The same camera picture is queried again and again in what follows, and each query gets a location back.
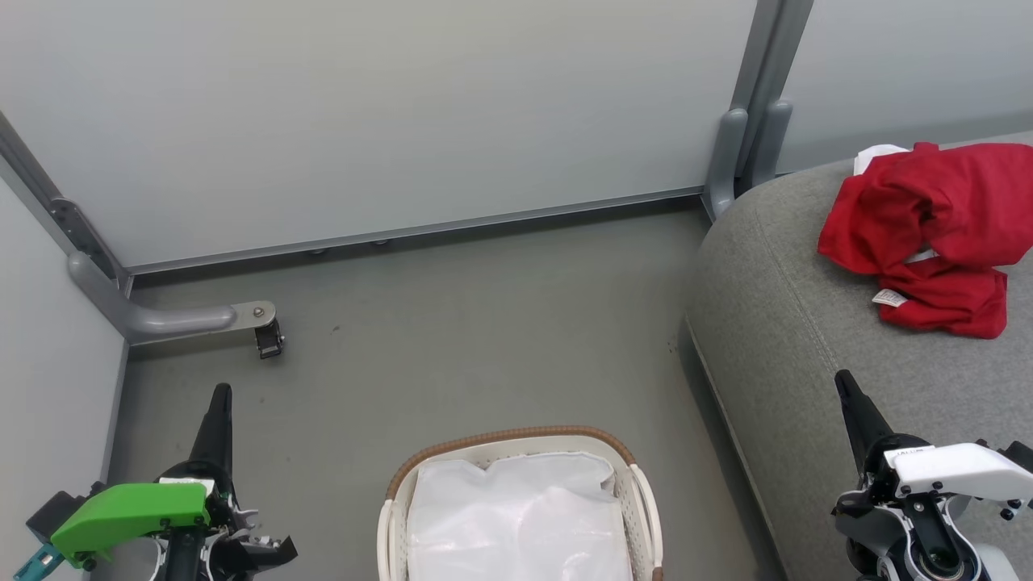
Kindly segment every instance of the gray metal bracket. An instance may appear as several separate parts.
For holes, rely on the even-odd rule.
[[[745,109],[733,109],[721,116],[702,194],[711,221],[717,220],[735,200],[735,162],[748,119]]]
[[[115,254],[93,228],[93,224],[86,219],[86,214],[79,206],[71,200],[56,197],[46,205],[46,211],[75,248],[93,258],[97,268],[124,292],[129,283],[129,273],[115,259]]]
[[[743,191],[775,179],[778,156],[792,117],[792,103],[780,99],[768,105],[753,143],[753,155],[746,162],[740,187]]]
[[[68,255],[68,274],[130,345],[254,329],[262,359],[283,349],[276,307],[269,301],[178,310],[142,307],[120,293],[82,251]]]
[[[32,195],[50,213],[64,234],[77,250],[92,257],[107,278],[115,280],[123,292],[128,289],[129,274],[115,254],[104,244],[86,215],[74,202],[61,195],[61,191],[51,181],[50,176],[29,151],[21,135],[0,113],[0,155],[7,161],[22,183]]]

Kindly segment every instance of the brown basket rim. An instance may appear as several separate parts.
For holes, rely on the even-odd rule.
[[[398,489],[402,487],[402,481],[405,477],[412,471],[412,468],[416,467],[420,462],[427,460],[428,458],[433,458],[434,456],[439,456],[441,454],[446,454],[448,452],[455,452],[456,450],[462,450],[464,448],[472,448],[474,446],[480,446],[483,444],[495,444],[497,441],[505,441],[507,439],[524,439],[531,437],[547,437],[547,436],[588,436],[594,437],[598,440],[602,440],[603,444],[608,445],[621,458],[628,464],[635,463],[635,457],[631,455],[631,451],[628,450],[624,442],[614,437],[608,432],[604,432],[599,428],[593,428],[591,426],[542,426],[537,428],[516,428],[512,430],[501,430],[497,432],[489,432],[487,434],[479,434],[474,436],[463,437],[460,439],[453,439],[451,441],[445,441],[443,444],[437,444],[429,448],[425,448],[419,452],[415,453],[408,460],[402,464],[402,467],[395,472],[395,477],[392,479],[390,484],[387,486],[387,499],[394,500],[395,496],[398,495]],[[656,571],[653,573],[654,581],[657,580]]]

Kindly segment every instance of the white clothing tag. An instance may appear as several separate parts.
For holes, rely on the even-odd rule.
[[[921,261],[928,261],[930,258],[935,258],[935,257],[937,257],[939,255],[940,255],[939,252],[937,252],[936,250],[933,250],[932,248],[930,248],[929,250],[926,250],[924,252],[918,252],[917,254],[911,254],[910,256],[907,257],[906,261],[904,261],[904,264],[905,265],[910,265],[911,263],[920,263]]]
[[[871,163],[872,159],[875,157],[880,155],[889,155],[890,153],[901,153],[904,151],[911,150],[888,144],[872,146],[865,151],[857,153],[857,157],[853,158],[853,175],[859,176],[864,174],[865,170],[868,170],[868,164]]]
[[[889,288],[883,288],[879,290],[879,294],[872,297],[873,303],[879,303],[880,305],[889,305],[890,307],[897,308],[907,302],[907,297],[901,295],[896,290],[890,290]]]

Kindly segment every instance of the teal connector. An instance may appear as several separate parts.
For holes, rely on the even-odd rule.
[[[64,562],[64,556],[54,545],[43,545],[36,554],[14,574],[14,581],[42,581]]]

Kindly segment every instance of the white laundry basket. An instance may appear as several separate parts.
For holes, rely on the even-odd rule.
[[[377,570],[380,581],[408,581],[409,501],[419,466],[440,460],[467,460],[487,468],[495,460],[546,452],[586,452],[614,467],[614,491],[621,501],[628,554],[635,581],[662,581],[663,537],[656,500],[646,475],[619,439],[587,426],[554,426],[505,430],[432,446],[409,458],[387,487],[377,524]]]

